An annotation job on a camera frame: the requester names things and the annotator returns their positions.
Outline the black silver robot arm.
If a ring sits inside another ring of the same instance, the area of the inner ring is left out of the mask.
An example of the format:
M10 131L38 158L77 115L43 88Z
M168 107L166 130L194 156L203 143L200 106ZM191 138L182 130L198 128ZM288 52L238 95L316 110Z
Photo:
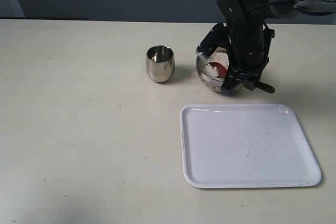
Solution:
M327 16L335 13L335 0L216 0L226 19L229 67L222 85L226 94L243 86L273 93L274 88L261 82L269 62L269 49L275 31L267 18L289 18L298 13Z

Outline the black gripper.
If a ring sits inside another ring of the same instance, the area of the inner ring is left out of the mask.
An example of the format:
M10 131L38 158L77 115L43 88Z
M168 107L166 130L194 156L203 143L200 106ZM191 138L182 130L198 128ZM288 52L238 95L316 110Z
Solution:
M259 82L266 62L263 22L227 22L229 69L222 92L236 92L240 81Z

